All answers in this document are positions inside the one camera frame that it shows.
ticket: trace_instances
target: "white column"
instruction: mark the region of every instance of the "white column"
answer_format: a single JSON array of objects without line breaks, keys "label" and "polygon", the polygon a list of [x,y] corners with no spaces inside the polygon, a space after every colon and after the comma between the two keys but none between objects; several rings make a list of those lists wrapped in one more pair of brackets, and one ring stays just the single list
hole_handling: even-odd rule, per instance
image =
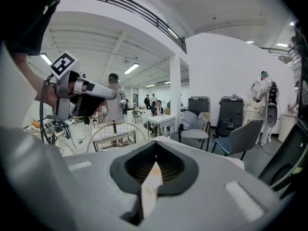
[{"label": "white column", "polygon": [[177,55],[170,58],[170,81],[170,109],[171,115],[176,117],[175,131],[177,131],[181,116],[181,71],[180,58]]}]

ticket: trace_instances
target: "black hair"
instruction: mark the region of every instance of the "black hair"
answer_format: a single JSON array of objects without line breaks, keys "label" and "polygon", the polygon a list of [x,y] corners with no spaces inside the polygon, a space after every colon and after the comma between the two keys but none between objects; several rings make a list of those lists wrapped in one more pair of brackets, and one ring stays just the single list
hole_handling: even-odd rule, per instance
[{"label": "black hair", "polygon": [[119,80],[119,76],[117,74],[115,74],[115,73],[111,73],[109,75],[109,78],[113,78],[113,79]]}]

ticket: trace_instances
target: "gray shirt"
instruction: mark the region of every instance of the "gray shirt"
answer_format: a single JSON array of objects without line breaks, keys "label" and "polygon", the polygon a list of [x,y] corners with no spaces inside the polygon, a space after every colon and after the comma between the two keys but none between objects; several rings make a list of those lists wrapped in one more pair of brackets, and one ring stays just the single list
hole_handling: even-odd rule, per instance
[{"label": "gray shirt", "polygon": [[116,98],[113,100],[106,100],[107,105],[107,121],[117,121],[123,118],[122,108],[120,106],[120,101],[125,100],[125,93],[118,89],[116,90]]}]

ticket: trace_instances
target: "blue chair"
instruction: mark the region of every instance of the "blue chair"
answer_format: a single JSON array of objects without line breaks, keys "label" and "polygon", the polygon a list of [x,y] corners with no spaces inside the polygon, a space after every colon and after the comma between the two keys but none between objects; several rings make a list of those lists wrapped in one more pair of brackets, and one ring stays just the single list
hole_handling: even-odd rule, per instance
[{"label": "blue chair", "polygon": [[224,156],[241,153],[244,158],[246,151],[251,150],[259,136],[263,124],[263,119],[251,120],[244,126],[233,130],[229,137],[215,139],[215,144],[212,150],[214,152],[216,145],[223,151]]}]

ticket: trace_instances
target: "person's arm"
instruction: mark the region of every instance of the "person's arm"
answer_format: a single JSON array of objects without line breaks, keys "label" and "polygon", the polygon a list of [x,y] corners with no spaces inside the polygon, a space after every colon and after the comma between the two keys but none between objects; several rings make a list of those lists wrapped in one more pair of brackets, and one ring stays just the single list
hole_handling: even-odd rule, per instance
[{"label": "person's arm", "polygon": [[[37,96],[35,100],[40,101],[40,96],[41,96],[44,80],[38,77],[36,74],[34,74],[32,70],[30,69],[30,67],[28,66],[26,62],[27,54],[26,53],[15,53],[13,56],[13,60],[15,64],[17,65],[18,69],[22,72],[22,74],[26,77],[26,79],[29,81],[31,86],[37,92]],[[51,107],[55,107],[57,100],[58,100],[58,97],[54,92],[54,88],[52,86],[48,86],[46,88],[44,102]]]}]

